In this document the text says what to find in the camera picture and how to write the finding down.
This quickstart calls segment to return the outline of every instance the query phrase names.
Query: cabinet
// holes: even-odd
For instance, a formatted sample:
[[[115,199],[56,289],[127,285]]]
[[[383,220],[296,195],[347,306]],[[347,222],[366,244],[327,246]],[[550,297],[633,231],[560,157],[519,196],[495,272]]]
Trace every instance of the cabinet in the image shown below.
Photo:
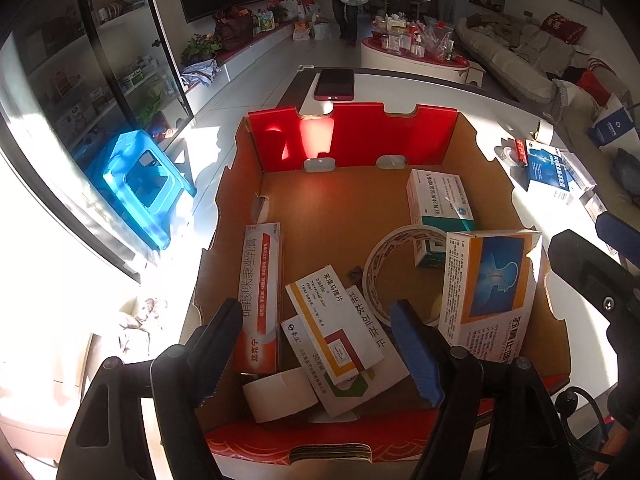
[[[81,169],[118,133],[162,142],[193,118],[157,23],[152,0],[31,0],[15,20],[38,112]]]

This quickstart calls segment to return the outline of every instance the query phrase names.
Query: coffee table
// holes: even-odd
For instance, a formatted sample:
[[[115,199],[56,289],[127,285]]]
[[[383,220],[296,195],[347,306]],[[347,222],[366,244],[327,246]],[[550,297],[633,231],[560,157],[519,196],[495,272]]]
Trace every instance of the coffee table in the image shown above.
[[[380,40],[374,37],[363,40],[360,49],[363,68],[425,75],[460,84],[466,83],[469,72],[469,62],[462,56],[454,56],[451,61],[441,62],[430,57],[415,57],[406,51],[392,54],[382,48]]]

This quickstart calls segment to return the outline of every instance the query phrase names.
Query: glass cabinet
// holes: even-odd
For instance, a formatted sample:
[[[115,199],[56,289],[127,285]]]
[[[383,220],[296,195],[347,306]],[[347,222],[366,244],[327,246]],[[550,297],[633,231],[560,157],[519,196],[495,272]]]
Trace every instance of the glass cabinet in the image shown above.
[[[2,151],[78,237],[139,272],[157,255],[90,182],[117,134],[143,129],[166,149],[193,119],[153,0],[20,0],[11,12],[0,16]]]
[[[85,170],[141,128],[165,146],[193,117],[150,0],[31,0],[14,41],[55,134]]]

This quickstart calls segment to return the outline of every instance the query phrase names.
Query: smartphone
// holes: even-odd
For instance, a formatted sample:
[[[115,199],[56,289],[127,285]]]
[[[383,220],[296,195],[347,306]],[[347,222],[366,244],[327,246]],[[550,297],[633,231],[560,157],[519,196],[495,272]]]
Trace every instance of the smartphone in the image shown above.
[[[316,101],[353,101],[354,75],[351,68],[323,68],[314,91]]]

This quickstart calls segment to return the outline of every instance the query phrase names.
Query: blue plastic stool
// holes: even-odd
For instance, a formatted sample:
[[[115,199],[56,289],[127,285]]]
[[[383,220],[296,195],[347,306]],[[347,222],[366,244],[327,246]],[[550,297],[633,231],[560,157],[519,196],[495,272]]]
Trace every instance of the blue plastic stool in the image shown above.
[[[145,153],[156,163],[143,166],[139,161]],[[181,192],[196,195],[196,188],[144,130],[114,137],[86,174],[118,215],[155,250],[164,250],[171,241],[168,216]]]

